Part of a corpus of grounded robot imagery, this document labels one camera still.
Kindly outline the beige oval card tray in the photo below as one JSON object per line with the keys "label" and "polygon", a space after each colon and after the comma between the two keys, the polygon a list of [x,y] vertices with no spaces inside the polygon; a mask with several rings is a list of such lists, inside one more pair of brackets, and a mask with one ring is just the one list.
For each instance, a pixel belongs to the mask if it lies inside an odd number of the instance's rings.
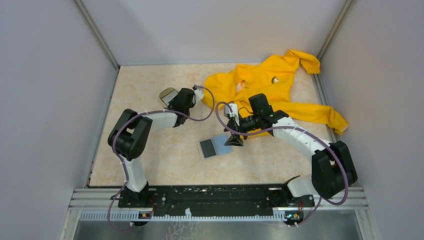
{"label": "beige oval card tray", "polygon": [[178,91],[173,87],[168,87],[159,93],[159,99],[168,107],[170,102],[178,95]]}

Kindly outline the black card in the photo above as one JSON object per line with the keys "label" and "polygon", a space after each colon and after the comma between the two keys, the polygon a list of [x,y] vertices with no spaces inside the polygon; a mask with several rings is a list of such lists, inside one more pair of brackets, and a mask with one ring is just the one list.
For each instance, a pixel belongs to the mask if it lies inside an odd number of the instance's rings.
{"label": "black card", "polygon": [[199,142],[200,150],[204,159],[215,157],[216,151],[212,139],[206,139]]}

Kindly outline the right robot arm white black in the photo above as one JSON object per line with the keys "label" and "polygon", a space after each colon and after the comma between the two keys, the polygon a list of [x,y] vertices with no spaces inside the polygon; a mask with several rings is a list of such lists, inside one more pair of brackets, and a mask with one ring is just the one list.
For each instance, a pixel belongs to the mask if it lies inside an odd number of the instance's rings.
{"label": "right robot arm white black", "polygon": [[358,180],[350,150],[343,141],[330,142],[317,137],[299,126],[286,112],[273,110],[263,93],[248,101],[252,113],[246,117],[239,114],[237,104],[222,103],[224,116],[228,118],[224,130],[230,132],[225,145],[242,147],[248,137],[268,133],[290,144],[311,163],[309,175],[295,177],[286,183],[287,189],[281,193],[284,204],[295,206],[306,195],[319,195],[328,200]]}

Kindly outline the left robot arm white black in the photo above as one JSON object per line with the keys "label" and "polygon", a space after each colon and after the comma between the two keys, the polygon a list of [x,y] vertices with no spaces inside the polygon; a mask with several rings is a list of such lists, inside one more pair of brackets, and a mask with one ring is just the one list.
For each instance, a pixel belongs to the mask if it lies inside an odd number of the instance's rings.
{"label": "left robot arm white black", "polygon": [[205,95],[199,86],[179,91],[173,88],[169,90],[168,93],[163,91],[161,97],[165,109],[140,113],[125,109],[107,139],[123,167],[125,182],[122,192],[129,195],[131,202],[138,207],[146,206],[150,200],[149,185],[141,160],[150,132],[183,125],[191,118],[190,109]]}

